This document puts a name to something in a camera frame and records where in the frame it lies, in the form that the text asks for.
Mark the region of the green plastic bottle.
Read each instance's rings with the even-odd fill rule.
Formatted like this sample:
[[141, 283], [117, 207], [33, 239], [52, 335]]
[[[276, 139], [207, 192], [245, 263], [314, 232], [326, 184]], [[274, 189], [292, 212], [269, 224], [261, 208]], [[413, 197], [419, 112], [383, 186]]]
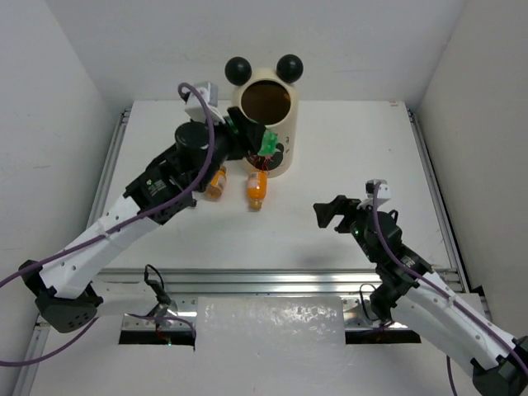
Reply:
[[258, 156], [272, 156], [276, 151], [278, 136], [272, 130], [266, 129], [262, 136], [262, 145], [257, 153]]

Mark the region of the orange bottle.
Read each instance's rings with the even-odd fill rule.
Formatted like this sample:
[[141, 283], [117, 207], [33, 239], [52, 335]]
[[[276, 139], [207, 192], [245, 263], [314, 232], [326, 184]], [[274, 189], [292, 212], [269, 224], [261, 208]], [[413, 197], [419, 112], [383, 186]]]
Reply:
[[221, 166], [217, 173], [215, 173], [210, 184], [207, 186], [205, 195], [211, 200], [218, 200], [224, 192], [226, 182], [227, 168], [225, 166]]
[[267, 192], [267, 174], [262, 171], [249, 174], [246, 183], [247, 201], [251, 210], [260, 210]]

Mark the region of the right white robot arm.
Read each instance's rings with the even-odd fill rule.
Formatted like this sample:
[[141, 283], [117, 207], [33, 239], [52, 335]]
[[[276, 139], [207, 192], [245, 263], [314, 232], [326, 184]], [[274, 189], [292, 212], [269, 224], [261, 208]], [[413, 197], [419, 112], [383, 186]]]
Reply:
[[482, 395], [520, 395], [527, 388], [527, 339], [495, 326], [461, 299], [431, 265], [407, 247], [398, 211], [374, 212], [358, 199], [337, 196], [313, 206], [318, 226], [337, 215], [338, 233], [350, 234], [381, 284], [370, 294], [373, 318], [401, 323], [435, 345]]

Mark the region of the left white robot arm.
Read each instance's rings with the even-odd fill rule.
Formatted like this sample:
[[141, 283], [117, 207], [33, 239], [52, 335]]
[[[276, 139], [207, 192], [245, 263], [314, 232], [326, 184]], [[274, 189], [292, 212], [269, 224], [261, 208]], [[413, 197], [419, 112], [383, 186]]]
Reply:
[[173, 301], [161, 281], [145, 276], [135, 284], [101, 283], [96, 275], [135, 241], [196, 206], [193, 192], [205, 191], [226, 161], [256, 155], [270, 131], [236, 106], [222, 121], [190, 120], [175, 131], [161, 152], [115, 204], [62, 252], [36, 269], [22, 264], [24, 284], [35, 295], [40, 315], [60, 333], [100, 316], [162, 317]]

